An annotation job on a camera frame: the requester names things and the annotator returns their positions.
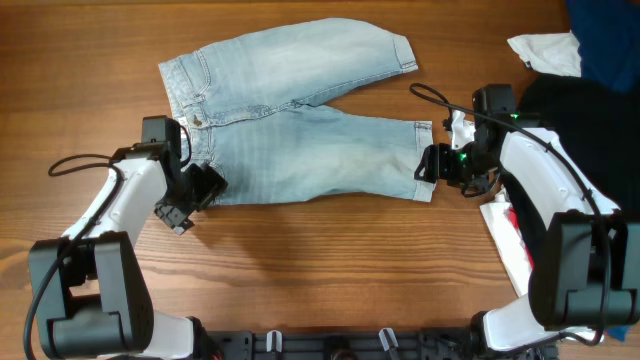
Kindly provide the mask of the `light blue denim shorts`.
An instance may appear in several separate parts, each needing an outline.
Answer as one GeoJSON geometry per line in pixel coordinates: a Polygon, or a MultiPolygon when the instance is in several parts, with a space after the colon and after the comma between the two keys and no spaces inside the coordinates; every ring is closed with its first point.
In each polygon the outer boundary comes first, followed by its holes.
{"type": "Polygon", "coordinates": [[[415,178],[428,121],[358,116],[333,99],[415,71],[409,41],[367,22],[327,18],[216,42],[163,62],[172,116],[196,164],[226,181],[220,205],[370,193],[428,202],[415,178]]]}

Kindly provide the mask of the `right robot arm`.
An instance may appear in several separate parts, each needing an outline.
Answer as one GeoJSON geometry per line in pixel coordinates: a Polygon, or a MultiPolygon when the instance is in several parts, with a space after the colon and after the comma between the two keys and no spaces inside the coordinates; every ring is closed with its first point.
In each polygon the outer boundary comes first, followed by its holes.
{"type": "Polygon", "coordinates": [[[639,321],[639,221],[597,190],[544,127],[485,118],[462,145],[427,146],[415,177],[475,197],[506,175],[523,194],[519,223],[542,226],[528,291],[479,314],[474,350],[510,355],[561,339],[598,344],[606,329],[639,321]]]}

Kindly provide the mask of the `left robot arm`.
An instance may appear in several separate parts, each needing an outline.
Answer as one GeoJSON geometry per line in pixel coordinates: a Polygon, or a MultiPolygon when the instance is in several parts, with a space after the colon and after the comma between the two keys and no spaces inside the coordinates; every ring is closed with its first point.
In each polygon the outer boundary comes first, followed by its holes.
{"type": "Polygon", "coordinates": [[[223,358],[198,319],[154,310],[134,246],[151,213],[184,233],[191,213],[209,205],[226,181],[207,165],[185,165],[168,142],[85,158],[81,170],[105,168],[108,178],[77,223],[29,252],[26,358],[35,356],[34,335],[49,359],[223,358]]]}

